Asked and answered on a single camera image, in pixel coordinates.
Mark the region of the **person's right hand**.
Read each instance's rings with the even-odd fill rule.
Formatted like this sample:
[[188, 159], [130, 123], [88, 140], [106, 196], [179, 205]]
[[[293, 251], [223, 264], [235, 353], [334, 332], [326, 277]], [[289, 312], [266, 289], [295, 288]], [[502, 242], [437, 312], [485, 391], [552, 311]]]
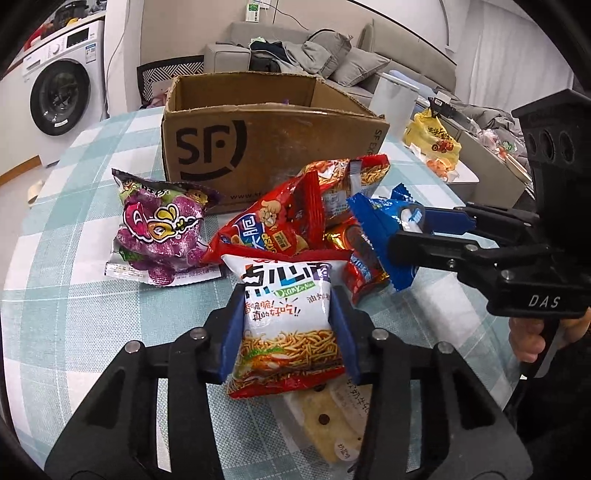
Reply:
[[[541, 319], [511, 318], [509, 341], [514, 355], [520, 362], [534, 363], [546, 346], [542, 337], [545, 323]], [[590, 309], [580, 319], [561, 321], [563, 335], [559, 348], [564, 348], [582, 339], [590, 326]]]

